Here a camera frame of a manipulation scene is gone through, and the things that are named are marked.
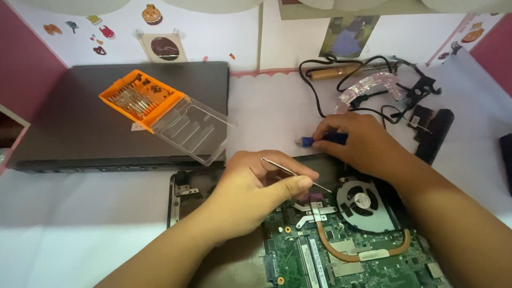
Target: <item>green circuit board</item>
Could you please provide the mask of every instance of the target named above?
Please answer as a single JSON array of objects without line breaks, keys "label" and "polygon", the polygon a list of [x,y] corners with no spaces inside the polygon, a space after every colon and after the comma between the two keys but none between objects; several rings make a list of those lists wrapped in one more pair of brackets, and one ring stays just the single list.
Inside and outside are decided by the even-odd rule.
[{"label": "green circuit board", "polygon": [[[334,199],[325,198],[322,200],[324,206],[332,205]],[[319,259],[325,276],[324,283],[326,288],[438,288],[445,285],[443,279],[433,278],[426,266],[427,263],[435,262],[420,241],[415,230],[411,231],[411,247],[407,252],[375,260],[361,262],[363,272],[332,277],[330,280],[327,264],[330,263],[327,250],[323,247],[316,229],[316,223],[306,223],[301,229],[297,229],[295,225],[290,224],[289,204],[281,205],[277,210],[272,212],[264,221],[263,227],[267,236],[266,250],[267,260],[273,258],[275,269],[275,277],[282,277],[284,283],[279,288],[312,288],[311,280],[308,276],[307,265],[304,260],[304,253],[301,250],[301,242],[304,239],[310,243],[311,239],[316,243]],[[296,211],[297,217],[300,219],[304,212]],[[327,214],[327,220],[323,221],[326,233],[332,233],[329,239],[330,243],[340,242],[351,239],[356,248],[370,246],[371,250],[391,249],[398,247],[403,242],[402,231],[393,231],[384,234],[369,234],[357,231],[351,228],[338,213]],[[320,283],[320,272],[316,269],[317,285],[323,288]]]}]

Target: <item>tweezers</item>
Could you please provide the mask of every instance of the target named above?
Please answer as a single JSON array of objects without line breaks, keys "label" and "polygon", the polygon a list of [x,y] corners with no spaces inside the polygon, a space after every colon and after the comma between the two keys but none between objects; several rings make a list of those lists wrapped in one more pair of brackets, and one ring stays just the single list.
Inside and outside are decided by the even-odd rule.
[{"label": "tweezers", "polygon": [[[281,165],[277,164],[276,162],[274,162],[272,160],[269,160],[269,159],[267,159],[265,157],[261,158],[261,160],[266,161],[266,162],[272,164],[273,166],[276,166],[277,168],[281,169],[282,171],[284,171],[284,172],[286,172],[286,173],[288,173],[288,174],[290,174],[292,176],[298,176],[297,173],[293,172],[292,170],[290,170],[290,169],[288,169],[288,168],[286,168],[284,166],[281,166]],[[323,187],[323,186],[321,186],[321,185],[319,185],[319,184],[317,184],[315,182],[313,182],[313,186],[317,186],[319,188],[324,189],[325,191],[328,191],[329,193],[332,193],[331,190],[329,190],[329,189],[327,189],[327,188],[325,188],[325,187]]]}]

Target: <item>laptop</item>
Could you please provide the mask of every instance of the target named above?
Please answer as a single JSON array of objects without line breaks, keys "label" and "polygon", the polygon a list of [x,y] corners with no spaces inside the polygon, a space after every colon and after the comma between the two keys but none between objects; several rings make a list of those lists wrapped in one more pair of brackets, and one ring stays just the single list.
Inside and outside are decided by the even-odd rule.
[{"label": "laptop", "polygon": [[[132,131],[129,118],[100,100],[101,92],[135,69],[227,115],[226,62],[72,67],[41,105],[7,167],[29,173],[71,173],[201,166],[158,136]],[[224,160],[221,155],[212,165],[221,166]]]}]

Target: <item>white table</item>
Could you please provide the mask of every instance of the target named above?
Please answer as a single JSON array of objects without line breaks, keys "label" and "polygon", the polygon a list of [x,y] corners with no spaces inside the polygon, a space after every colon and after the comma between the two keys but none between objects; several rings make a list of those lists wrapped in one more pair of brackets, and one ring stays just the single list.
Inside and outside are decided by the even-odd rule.
[{"label": "white table", "polygon": [[[421,105],[455,114],[433,167],[512,227],[512,197],[497,145],[512,132],[512,100],[462,50],[422,71],[438,80],[444,95]],[[408,68],[399,77],[407,86],[418,78]],[[324,113],[334,109],[336,82],[315,83]],[[389,97],[375,97],[365,106],[384,103],[392,104]],[[230,133],[228,155],[261,149],[310,154],[293,139],[310,135],[321,120],[297,73],[232,77],[229,113],[240,130]],[[415,149],[405,122],[388,125],[388,131]],[[93,286],[165,230],[171,174],[6,171],[0,177],[0,287]]]}]

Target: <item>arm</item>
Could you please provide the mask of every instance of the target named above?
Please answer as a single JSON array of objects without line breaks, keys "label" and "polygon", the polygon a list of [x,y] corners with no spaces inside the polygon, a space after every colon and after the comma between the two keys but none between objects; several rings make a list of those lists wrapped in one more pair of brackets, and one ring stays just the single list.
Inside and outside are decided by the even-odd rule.
[{"label": "arm", "polygon": [[405,150],[371,115],[327,116],[313,134],[349,133],[347,144],[317,141],[313,147],[359,171],[389,182],[453,284],[510,287],[512,230],[429,165]]},{"label": "arm", "polygon": [[[271,183],[280,171],[268,158],[298,174]],[[225,240],[256,229],[291,197],[300,197],[318,173],[279,151],[237,152],[212,195],[95,287],[186,287],[203,258]]]}]

